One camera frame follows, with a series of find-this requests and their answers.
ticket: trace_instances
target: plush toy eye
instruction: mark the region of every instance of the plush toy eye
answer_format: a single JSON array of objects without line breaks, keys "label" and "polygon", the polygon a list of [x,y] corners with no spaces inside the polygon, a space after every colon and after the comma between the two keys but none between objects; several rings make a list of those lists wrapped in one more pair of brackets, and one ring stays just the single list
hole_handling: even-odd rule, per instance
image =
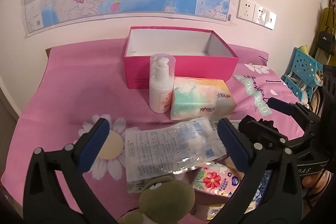
[{"label": "plush toy eye", "polygon": [[156,189],[156,188],[158,188],[158,187],[160,187],[162,185],[162,182],[159,182],[159,183],[155,183],[155,184],[153,184],[151,187],[149,187],[151,190],[154,190],[154,189]]}]

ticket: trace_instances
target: open box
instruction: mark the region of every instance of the open box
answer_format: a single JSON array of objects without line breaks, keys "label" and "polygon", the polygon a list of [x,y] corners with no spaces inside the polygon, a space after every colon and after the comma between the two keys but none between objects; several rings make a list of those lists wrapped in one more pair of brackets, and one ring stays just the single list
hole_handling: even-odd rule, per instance
[{"label": "open box", "polygon": [[124,55],[129,89],[149,87],[150,57],[175,57],[175,76],[227,81],[238,56],[214,31],[183,27],[131,27]]}]

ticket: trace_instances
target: plastic bag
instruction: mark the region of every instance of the plastic bag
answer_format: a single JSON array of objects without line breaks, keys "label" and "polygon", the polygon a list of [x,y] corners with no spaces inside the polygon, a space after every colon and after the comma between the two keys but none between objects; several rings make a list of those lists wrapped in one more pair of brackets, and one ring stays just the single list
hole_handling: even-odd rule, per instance
[{"label": "plastic bag", "polygon": [[125,150],[128,182],[182,174],[226,155],[206,117],[157,130],[126,131]]},{"label": "plastic bag", "polygon": [[193,188],[207,194],[229,198],[238,188],[239,183],[240,178],[234,169],[214,162],[199,170]]}]

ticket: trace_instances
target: light switch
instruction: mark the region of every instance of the light switch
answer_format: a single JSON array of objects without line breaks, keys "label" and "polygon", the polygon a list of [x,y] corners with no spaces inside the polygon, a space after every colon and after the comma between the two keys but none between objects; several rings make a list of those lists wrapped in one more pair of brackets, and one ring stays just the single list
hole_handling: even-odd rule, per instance
[{"label": "light switch", "polygon": [[267,12],[266,8],[256,5],[254,9],[252,22],[264,26],[266,20],[266,12]]},{"label": "light switch", "polygon": [[274,30],[277,15],[271,11],[266,12],[265,27]]},{"label": "light switch", "polygon": [[239,0],[237,18],[252,21],[255,4],[248,0]]}]

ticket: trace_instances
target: door frame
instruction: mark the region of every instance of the door frame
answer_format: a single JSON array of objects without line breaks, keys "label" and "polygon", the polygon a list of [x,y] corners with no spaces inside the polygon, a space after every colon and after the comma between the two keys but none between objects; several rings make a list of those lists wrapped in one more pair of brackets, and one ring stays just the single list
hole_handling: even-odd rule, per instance
[{"label": "door frame", "polygon": [[9,114],[11,114],[11,116],[17,122],[18,119],[19,119],[19,115],[16,113],[16,111],[14,110],[14,108],[12,107],[12,105],[8,102],[6,96],[2,92],[1,88],[0,88],[0,101],[4,104],[5,108],[9,112]]}]

